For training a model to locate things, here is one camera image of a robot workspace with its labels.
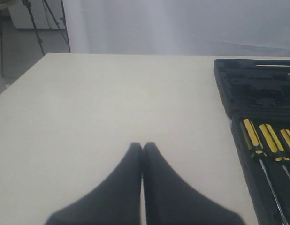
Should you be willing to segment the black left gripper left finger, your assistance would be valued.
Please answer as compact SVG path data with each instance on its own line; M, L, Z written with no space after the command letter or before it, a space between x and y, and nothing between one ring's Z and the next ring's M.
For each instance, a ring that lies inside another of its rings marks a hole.
M141 222L141 156L130 144L117 167L95 189L53 213L48 225L138 225Z

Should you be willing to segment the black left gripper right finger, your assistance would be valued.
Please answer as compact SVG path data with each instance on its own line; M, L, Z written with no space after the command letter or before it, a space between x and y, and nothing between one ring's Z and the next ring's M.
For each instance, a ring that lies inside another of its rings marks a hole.
M154 142L142 153L146 221L149 225L243 225L237 213L185 182Z

